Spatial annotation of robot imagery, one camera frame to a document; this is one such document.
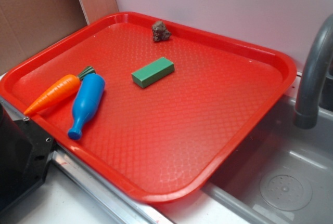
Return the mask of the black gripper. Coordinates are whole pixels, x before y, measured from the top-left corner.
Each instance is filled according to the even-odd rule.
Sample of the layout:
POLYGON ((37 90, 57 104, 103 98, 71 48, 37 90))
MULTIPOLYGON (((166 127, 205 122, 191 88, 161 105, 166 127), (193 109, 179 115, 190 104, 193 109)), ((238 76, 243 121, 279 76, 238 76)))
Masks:
POLYGON ((33 120, 12 120, 1 107, 1 210, 8 210, 46 179, 55 140, 33 120))

